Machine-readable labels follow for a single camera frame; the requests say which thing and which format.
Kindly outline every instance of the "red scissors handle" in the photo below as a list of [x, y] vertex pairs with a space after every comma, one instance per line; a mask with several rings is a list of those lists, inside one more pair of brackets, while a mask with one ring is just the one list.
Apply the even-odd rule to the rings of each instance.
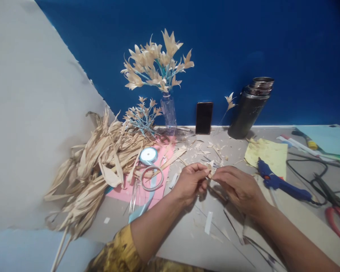
[[332, 230], [339, 236], [340, 238], [340, 230], [336, 226], [336, 223], [334, 221], [334, 211], [337, 212], [337, 214], [340, 216], [340, 208], [337, 206], [334, 207], [329, 207], [326, 209], [325, 214], [326, 214], [326, 219], [329, 222]]

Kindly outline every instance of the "yellow paper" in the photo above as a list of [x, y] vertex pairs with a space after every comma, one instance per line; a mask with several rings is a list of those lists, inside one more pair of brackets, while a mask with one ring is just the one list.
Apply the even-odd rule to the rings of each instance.
[[258, 157], [268, 164], [275, 175], [286, 180], [287, 144], [251, 139], [244, 158], [250, 165], [258, 168]]

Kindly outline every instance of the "person's right hand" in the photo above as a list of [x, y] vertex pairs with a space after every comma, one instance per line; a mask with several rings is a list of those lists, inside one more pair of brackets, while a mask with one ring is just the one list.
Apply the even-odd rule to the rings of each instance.
[[254, 177], [233, 166], [218, 168], [212, 180], [225, 189], [231, 202], [241, 212], [253, 219], [263, 216], [270, 206]]

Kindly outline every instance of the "vase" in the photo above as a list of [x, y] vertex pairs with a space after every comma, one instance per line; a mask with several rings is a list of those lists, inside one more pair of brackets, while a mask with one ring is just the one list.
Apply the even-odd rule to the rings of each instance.
[[162, 93], [161, 108], [165, 118], [167, 135], [174, 136], [176, 131], [176, 115], [174, 98], [170, 93]]

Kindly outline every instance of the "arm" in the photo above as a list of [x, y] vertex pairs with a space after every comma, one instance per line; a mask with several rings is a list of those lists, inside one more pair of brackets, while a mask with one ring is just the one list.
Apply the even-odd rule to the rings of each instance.
[[238, 209], [252, 217], [271, 237], [291, 271], [340, 271], [340, 267], [267, 202], [251, 175], [226, 166], [216, 171], [213, 180], [227, 191]]
[[143, 262], [147, 263], [159, 249], [180, 212], [194, 201], [197, 193], [206, 190], [208, 174], [207, 167], [199, 163], [184, 167], [174, 189], [131, 223], [132, 239]]

